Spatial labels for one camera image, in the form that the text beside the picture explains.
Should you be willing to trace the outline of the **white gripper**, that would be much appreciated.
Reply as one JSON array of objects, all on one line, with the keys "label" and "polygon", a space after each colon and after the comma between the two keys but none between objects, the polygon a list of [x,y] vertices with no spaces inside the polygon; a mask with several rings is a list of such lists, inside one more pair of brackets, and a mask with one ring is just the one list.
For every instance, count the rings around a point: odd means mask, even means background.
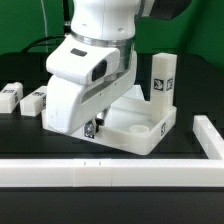
[{"label": "white gripper", "polygon": [[68,135],[84,125],[84,136],[94,138],[96,123],[105,124],[106,108],[135,82],[137,54],[130,54],[125,71],[119,70],[119,62],[118,49],[91,46],[67,36],[46,61],[51,74],[46,100],[48,125]]}]

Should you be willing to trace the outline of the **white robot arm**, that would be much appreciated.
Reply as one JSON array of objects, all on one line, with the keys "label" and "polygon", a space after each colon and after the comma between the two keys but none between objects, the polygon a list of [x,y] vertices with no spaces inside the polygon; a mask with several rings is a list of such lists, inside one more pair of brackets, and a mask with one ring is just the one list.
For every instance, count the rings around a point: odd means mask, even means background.
[{"label": "white robot arm", "polygon": [[192,0],[73,0],[71,33],[47,58],[46,120],[72,134],[134,84],[135,24],[143,16],[172,20]]}]

